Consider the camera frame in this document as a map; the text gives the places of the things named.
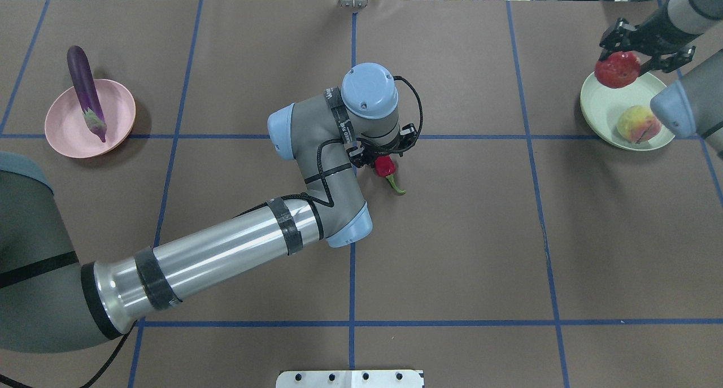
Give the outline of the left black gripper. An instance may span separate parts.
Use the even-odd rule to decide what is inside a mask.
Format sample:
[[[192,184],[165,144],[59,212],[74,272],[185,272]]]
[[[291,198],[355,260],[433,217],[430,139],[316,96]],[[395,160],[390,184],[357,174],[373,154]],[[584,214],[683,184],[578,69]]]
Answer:
[[[357,169],[372,166],[378,157],[403,153],[404,147],[398,141],[380,145],[370,140],[362,140],[361,146],[351,146],[347,149],[348,159]]]

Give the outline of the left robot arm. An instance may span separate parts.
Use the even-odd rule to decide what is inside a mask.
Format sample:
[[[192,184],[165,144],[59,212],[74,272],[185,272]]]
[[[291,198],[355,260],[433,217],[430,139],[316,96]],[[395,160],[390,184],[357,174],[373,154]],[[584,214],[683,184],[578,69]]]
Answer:
[[[282,159],[297,163],[304,193],[116,263],[80,264],[38,164],[3,152],[2,349],[95,347],[128,334],[137,319],[321,239],[343,247],[368,236],[372,219],[354,168],[405,153],[421,130],[399,123],[402,81],[365,62],[339,87],[272,113],[269,139]]]

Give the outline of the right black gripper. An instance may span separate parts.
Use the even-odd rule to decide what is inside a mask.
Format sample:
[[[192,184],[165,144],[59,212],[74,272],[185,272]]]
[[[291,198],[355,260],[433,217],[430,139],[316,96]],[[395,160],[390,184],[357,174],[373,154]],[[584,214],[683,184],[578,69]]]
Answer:
[[[604,31],[599,41],[599,61],[613,53],[635,51],[647,56],[673,54],[687,46],[687,33],[679,30],[666,12],[654,12],[643,23],[633,25],[625,18],[617,20]]]

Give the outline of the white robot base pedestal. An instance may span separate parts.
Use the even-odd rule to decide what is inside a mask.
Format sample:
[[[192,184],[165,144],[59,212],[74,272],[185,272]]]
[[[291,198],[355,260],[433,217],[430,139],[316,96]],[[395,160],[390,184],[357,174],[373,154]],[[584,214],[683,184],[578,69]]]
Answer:
[[[424,387],[422,370],[289,370],[279,374],[276,387]]]

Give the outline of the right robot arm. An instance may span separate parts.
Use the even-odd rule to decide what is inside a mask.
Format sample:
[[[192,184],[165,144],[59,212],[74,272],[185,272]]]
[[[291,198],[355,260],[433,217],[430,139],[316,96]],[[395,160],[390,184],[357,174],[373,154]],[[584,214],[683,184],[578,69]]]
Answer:
[[[676,71],[692,61],[692,42],[721,18],[722,0],[667,0],[640,25],[617,19],[600,38],[599,61],[613,53],[635,51],[649,56],[641,73]],[[722,54],[718,51],[650,102],[653,113],[674,135],[697,135],[718,157],[722,152],[721,79]]]

